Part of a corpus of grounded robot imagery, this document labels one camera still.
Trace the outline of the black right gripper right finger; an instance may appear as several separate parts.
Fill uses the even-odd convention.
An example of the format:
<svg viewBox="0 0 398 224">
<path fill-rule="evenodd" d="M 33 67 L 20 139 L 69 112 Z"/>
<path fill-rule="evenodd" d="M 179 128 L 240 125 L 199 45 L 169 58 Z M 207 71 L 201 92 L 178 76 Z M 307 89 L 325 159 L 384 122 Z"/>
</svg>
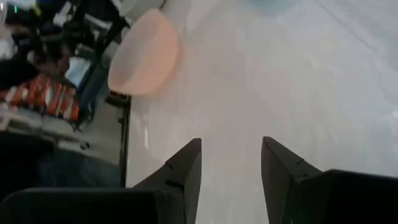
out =
<svg viewBox="0 0 398 224">
<path fill-rule="evenodd" d="M 320 171 L 270 137 L 261 175 L 269 224 L 398 224 L 398 178 Z"/>
</svg>

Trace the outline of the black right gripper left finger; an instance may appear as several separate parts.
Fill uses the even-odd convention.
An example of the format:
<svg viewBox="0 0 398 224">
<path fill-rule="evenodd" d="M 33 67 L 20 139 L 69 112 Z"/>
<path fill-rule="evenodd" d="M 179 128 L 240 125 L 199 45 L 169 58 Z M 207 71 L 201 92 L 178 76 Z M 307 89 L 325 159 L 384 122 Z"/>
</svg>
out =
<svg viewBox="0 0 398 224">
<path fill-rule="evenodd" d="M 195 224 L 201 186 L 195 138 L 130 188 L 28 188 L 0 203 L 0 224 Z"/>
</svg>

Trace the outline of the peach plastic bowl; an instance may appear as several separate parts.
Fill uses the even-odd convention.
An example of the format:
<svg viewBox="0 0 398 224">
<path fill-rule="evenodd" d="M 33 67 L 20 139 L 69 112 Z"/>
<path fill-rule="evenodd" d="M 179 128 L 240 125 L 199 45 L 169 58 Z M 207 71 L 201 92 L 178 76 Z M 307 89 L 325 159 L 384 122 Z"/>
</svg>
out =
<svg viewBox="0 0 398 224">
<path fill-rule="evenodd" d="M 178 57 L 178 33 L 158 9 L 150 9 L 131 27 L 111 61 L 108 88 L 123 95 L 156 91 L 172 74 Z"/>
</svg>

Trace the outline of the black table frame leg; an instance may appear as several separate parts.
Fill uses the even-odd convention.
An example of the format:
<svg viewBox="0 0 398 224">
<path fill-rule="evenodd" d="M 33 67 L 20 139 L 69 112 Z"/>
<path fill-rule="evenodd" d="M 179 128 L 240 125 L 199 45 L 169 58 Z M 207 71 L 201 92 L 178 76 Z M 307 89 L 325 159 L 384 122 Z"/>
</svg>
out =
<svg viewBox="0 0 398 224">
<path fill-rule="evenodd" d="M 121 117 L 118 118 L 118 123 L 121 125 L 121 143 L 119 150 L 119 171 L 120 171 L 120 186 L 126 186 L 127 176 L 127 156 L 129 143 L 129 123 L 131 111 L 131 97 L 121 95 L 115 91 L 108 91 L 105 99 L 108 104 L 121 109 Z"/>
</svg>

